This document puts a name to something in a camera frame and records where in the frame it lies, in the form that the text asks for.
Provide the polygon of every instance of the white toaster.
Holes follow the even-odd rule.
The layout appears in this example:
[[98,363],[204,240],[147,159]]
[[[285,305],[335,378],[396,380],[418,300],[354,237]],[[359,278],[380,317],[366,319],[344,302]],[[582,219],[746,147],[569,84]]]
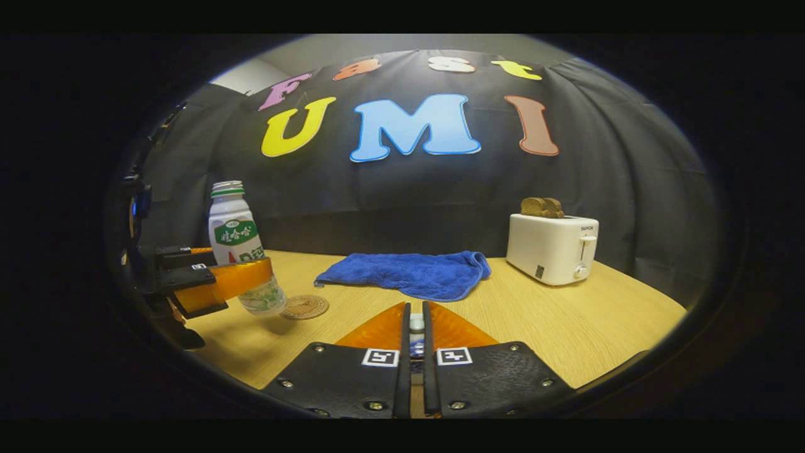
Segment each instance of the white toaster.
[[590,275],[597,242],[593,218],[512,214],[506,260],[546,285],[566,285]]

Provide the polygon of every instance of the black curtain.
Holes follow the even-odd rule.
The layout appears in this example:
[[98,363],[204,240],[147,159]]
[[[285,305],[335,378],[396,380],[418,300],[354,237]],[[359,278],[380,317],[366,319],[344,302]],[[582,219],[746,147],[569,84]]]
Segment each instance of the black curtain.
[[[457,56],[474,73],[428,67]],[[381,67],[340,81],[348,64],[376,58]],[[311,71],[278,105],[258,108],[270,88],[246,97],[207,85],[188,99],[165,144],[145,167],[153,208],[141,244],[208,246],[209,190],[244,183],[266,249],[348,255],[443,254],[463,250],[505,256],[509,215],[525,197],[554,197],[566,214],[599,220],[596,259],[683,305],[706,289],[716,262],[723,214],[708,172],[684,133],[628,85],[581,59],[550,68],[518,61],[539,81],[515,77],[491,61],[504,56],[419,50],[365,56]],[[355,163],[364,102],[390,99],[412,114],[433,94],[463,94],[464,114],[482,149]],[[557,156],[524,152],[522,124],[504,96],[545,105]],[[289,109],[284,136],[302,128],[309,102],[334,96],[316,136],[299,150],[269,158],[261,143],[269,118]]]

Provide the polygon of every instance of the letter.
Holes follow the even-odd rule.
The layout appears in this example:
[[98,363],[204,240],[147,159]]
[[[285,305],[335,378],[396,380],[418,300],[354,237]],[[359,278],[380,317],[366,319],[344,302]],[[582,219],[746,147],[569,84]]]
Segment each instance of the letter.
[[336,99],[333,97],[321,98],[318,101],[307,104],[304,108],[308,111],[308,117],[304,120],[302,131],[290,139],[284,139],[283,133],[285,132],[285,127],[288,125],[288,119],[298,110],[285,110],[280,114],[272,116],[271,119],[268,120],[266,136],[262,138],[262,153],[269,157],[277,157],[289,152],[294,152],[303,147],[319,131],[321,120],[324,119],[324,112],[327,110],[327,105],[335,100]]
[[268,94],[268,98],[266,101],[257,109],[258,112],[263,111],[271,106],[276,106],[280,102],[285,100],[283,94],[291,94],[299,86],[301,81],[306,81],[310,78],[310,73],[302,74],[301,76],[296,76],[292,79],[288,79],[286,81],[281,81],[276,85],[271,86],[271,93]]
[[450,73],[474,73],[475,68],[469,61],[456,56],[432,56],[427,59],[428,66],[437,71],[447,71]]
[[351,64],[349,66],[344,67],[332,79],[334,81],[344,80],[345,78],[352,77],[356,74],[370,73],[375,69],[380,68],[381,66],[382,64],[378,62],[377,58],[373,58],[371,60],[358,61],[355,64]]
[[461,94],[434,94],[427,97],[411,115],[387,99],[363,103],[355,107],[362,116],[358,147],[349,158],[352,162],[385,159],[391,150],[381,143],[381,133],[394,143],[403,155],[409,155],[426,127],[431,139],[422,146],[430,154],[472,154],[481,144],[470,136],[464,119]]
[[523,66],[522,64],[514,63],[513,61],[491,61],[492,64],[498,64],[504,71],[507,73],[522,77],[524,79],[531,79],[532,81],[541,81],[543,78],[536,75],[536,74],[529,74],[526,71],[531,71],[532,69],[528,66]]
[[514,105],[520,115],[523,133],[520,148],[525,152],[543,156],[556,156],[559,154],[559,147],[551,141],[548,125],[545,123],[545,117],[543,116],[545,106],[533,99],[522,96],[504,96],[503,98]]

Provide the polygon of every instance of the blue towel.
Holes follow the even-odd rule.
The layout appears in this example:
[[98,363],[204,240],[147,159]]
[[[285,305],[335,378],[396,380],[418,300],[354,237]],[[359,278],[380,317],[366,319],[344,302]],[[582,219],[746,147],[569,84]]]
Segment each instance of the blue towel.
[[323,283],[376,285],[437,302],[459,301],[492,273],[483,253],[366,255],[353,253],[316,278]]

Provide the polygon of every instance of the wooden table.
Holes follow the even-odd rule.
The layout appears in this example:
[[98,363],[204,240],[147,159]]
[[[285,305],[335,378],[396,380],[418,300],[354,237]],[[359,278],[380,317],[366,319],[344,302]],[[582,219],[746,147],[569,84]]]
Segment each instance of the wooden table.
[[[188,320],[207,346],[196,354],[257,389],[265,387],[309,343],[335,343],[355,327],[401,301],[421,312],[421,300],[397,290],[325,285],[313,281],[343,256],[266,251],[285,294],[313,294],[330,303],[318,318],[259,318],[237,298],[229,308]],[[461,301],[444,306],[497,341],[523,341],[573,388],[652,348],[685,315],[668,296],[608,266],[593,262],[586,281],[551,287],[533,280],[505,258],[487,259],[489,279]],[[411,411],[421,416],[421,387]]]

